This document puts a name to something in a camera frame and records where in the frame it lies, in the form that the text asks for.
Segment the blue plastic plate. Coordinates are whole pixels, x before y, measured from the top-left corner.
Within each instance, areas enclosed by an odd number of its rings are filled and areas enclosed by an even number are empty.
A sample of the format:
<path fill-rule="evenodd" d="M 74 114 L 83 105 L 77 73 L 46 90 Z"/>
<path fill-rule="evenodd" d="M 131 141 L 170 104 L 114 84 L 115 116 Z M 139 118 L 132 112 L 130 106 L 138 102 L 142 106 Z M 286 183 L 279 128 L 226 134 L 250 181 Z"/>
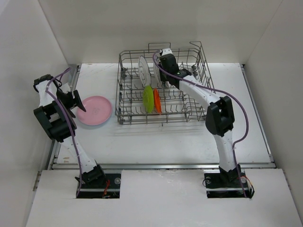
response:
<path fill-rule="evenodd" d="M 106 120 L 100 124 L 94 124 L 94 125 L 90 125 L 90 124 L 85 124 L 83 122 L 79 122 L 79 124 L 84 128 L 98 128 L 98 127 L 103 127 L 105 125 L 107 125 L 110 122 L 110 120 Z"/>

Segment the plain white ceramic plate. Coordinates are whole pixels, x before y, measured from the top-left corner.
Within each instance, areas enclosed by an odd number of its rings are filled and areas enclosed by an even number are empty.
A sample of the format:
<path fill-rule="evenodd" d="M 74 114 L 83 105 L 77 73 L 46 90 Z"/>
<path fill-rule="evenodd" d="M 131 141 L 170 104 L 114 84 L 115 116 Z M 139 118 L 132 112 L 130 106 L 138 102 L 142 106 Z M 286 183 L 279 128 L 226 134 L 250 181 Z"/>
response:
<path fill-rule="evenodd" d="M 159 84 L 159 86 L 162 88 L 162 89 L 166 89 L 166 88 L 170 88 L 170 84 L 168 81 L 161 81 L 161 78 L 160 78 L 160 70 L 159 68 L 157 67 L 157 65 L 160 65 L 160 61 L 159 60 L 156 60 L 157 63 L 154 63 L 153 64 L 153 71 L 154 71 L 154 75 L 155 75 L 155 78 Z"/>

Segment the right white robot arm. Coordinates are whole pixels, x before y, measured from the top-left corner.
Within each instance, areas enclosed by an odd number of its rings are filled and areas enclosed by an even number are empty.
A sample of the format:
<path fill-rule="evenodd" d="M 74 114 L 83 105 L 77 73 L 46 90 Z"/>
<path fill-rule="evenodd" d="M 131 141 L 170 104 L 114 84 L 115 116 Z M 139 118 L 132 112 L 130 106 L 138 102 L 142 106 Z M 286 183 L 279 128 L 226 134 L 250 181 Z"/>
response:
<path fill-rule="evenodd" d="M 160 57 L 162 78 L 177 89 L 188 94 L 206 110 L 205 125 L 214 136 L 219 153 L 219 180 L 224 186 L 231 186 L 237 179 L 238 164 L 232 153 L 232 129 L 234 112 L 228 96 L 219 97 L 207 88 L 200 88 L 198 80 L 186 69 L 180 69 L 172 53 Z"/>

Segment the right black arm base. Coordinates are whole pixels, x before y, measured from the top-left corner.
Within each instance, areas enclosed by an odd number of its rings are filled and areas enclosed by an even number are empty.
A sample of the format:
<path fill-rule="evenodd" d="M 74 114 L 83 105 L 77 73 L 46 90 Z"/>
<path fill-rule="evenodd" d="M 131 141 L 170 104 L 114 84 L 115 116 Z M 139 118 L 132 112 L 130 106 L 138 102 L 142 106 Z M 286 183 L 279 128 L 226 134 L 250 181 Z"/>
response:
<path fill-rule="evenodd" d="M 206 196 L 208 199 L 215 198 L 249 198 L 255 194 L 255 189 L 245 175 L 241 172 L 241 184 L 238 176 L 231 182 L 224 182 L 218 171 L 204 171 L 203 185 L 206 188 Z"/>

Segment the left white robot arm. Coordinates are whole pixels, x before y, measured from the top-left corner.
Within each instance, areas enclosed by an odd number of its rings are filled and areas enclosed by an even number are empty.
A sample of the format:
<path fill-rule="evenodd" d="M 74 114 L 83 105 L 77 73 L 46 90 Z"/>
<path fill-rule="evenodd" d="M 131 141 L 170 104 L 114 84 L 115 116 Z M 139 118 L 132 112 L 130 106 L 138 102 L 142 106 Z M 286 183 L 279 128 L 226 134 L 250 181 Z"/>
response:
<path fill-rule="evenodd" d="M 35 79 L 33 87 L 40 98 L 34 115 L 50 139 L 76 155 L 80 165 L 80 177 L 76 180 L 82 186 L 102 187 L 107 181 L 103 169 L 86 154 L 76 138 L 77 126 L 71 109 L 79 107 L 86 111 L 78 91 L 71 92 L 68 84 L 63 85 L 50 74 Z"/>

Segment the pink plastic plate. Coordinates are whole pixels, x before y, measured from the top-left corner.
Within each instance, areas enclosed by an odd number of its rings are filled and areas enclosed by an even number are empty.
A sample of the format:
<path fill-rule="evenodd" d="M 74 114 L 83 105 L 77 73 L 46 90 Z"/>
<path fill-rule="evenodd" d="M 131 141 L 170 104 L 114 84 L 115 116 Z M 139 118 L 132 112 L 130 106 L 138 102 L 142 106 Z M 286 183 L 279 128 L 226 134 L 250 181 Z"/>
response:
<path fill-rule="evenodd" d="M 82 101 L 86 111 L 78 108 L 78 120 L 89 126 L 96 126 L 105 123 L 112 114 L 111 102 L 103 96 L 90 96 Z"/>

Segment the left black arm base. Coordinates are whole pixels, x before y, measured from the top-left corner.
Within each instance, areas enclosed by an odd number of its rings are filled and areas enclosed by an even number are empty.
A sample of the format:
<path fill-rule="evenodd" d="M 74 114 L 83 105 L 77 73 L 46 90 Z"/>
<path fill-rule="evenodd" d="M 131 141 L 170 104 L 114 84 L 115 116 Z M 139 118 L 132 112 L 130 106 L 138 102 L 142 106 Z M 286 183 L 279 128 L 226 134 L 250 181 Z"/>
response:
<path fill-rule="evenodd" d="M 119 199 L 122 171 L 106 170 L 106 179 L 97 180 L 92 185 L 81 186 L 77 199 Z"/>

